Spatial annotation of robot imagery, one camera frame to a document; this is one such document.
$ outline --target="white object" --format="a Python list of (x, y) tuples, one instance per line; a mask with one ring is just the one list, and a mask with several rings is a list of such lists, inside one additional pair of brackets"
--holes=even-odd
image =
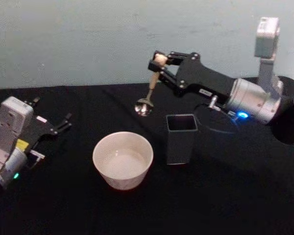
[(118, 190), (129, 190), (144, 179), (153, 159), (150, 143), (132, 132), (104, 137), (93, 151), (93, 162), (104, 180)]

